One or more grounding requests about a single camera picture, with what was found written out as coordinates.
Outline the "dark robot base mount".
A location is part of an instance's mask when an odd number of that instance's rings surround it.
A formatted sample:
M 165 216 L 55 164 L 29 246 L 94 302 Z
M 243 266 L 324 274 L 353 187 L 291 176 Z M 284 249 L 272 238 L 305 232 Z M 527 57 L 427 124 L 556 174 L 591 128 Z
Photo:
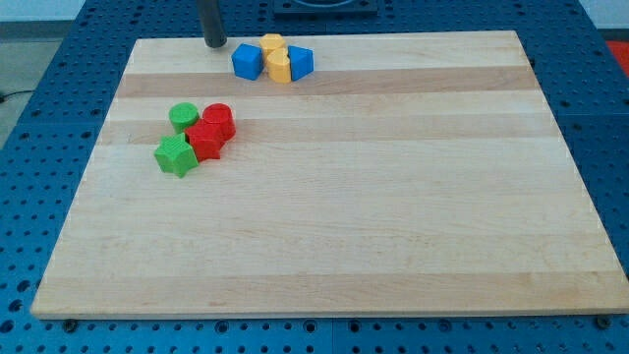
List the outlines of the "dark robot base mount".
M 376 15 L 376 0 L 272 0 L 275 17 Z

